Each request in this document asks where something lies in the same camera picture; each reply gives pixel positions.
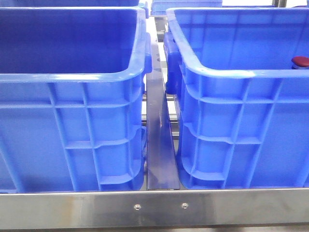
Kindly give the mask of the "red mushroom push button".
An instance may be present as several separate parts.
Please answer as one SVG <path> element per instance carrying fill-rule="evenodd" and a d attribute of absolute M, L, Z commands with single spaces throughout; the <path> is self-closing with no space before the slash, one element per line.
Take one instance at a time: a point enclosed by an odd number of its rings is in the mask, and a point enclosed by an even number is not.
<path fill-rule="evenodd" d="M 292 69 L 306 70 L 309 68 L 309 58 L 305 56 L 295 56 L 291 59 Z"/>

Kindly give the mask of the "blue plastic bin right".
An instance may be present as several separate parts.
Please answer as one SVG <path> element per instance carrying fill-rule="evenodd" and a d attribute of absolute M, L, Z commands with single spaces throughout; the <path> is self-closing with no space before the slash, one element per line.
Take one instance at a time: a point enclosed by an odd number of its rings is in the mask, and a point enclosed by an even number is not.
<path fill-rule="evenodd" d="M 170 8 L 164 47 L 187 189 L 309 185 L 308 8 Z"/>

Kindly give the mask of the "blue plastic bin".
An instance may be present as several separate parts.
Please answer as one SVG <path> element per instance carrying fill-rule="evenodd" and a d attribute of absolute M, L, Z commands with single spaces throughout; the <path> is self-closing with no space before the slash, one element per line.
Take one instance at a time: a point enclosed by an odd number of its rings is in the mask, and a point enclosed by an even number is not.
<path fill-rule="evenodd" d="M 308 8 L 170 8 L 164 47 L 187 189 L 309 185 Z"/>
<path fill-rule="evenodd" d="M 151 59 L 141 8 L 1 7 L 1 192 L 139 190 Z"/>

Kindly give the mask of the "blue plastic bin left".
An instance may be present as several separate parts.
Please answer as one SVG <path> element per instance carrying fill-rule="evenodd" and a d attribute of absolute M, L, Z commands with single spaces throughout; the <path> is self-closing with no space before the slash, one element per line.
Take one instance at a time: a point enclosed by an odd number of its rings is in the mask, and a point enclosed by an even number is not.
<path fill-rule="evenodd" d="M 139 190 L 151 59 L 141 8 L 1 7 L 1 192 Z"/>

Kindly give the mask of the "blue bin rear centre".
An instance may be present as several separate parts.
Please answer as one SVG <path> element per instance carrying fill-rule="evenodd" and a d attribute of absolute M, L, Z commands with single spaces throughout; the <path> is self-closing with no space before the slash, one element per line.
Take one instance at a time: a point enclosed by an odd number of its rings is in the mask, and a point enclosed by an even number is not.
<path fill-rule="evenodd" d="M 153 0 L 151 15 L 166 15 L 166 9 L 179 7 L 222 7 L 222 0 Z"/>

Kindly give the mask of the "blue bin rear left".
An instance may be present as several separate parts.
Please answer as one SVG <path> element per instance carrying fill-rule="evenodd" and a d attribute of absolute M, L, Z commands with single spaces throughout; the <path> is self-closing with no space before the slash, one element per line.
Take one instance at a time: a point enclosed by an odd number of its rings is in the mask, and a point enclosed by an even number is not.
<path fill-rule="evenodd" d="M 149 18 L 145 0 L 1 0 L 1 7 L 139 7 Z"/>

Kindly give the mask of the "stainless steel front rail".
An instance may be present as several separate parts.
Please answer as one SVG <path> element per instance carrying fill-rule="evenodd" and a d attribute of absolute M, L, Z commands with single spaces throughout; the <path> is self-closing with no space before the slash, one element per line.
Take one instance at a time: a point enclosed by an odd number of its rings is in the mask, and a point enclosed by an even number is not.
<path fill-rule="evenodd" d="M 308 223 L 306 188 L 3 194 L 0 227 L 186 227 Z"/>

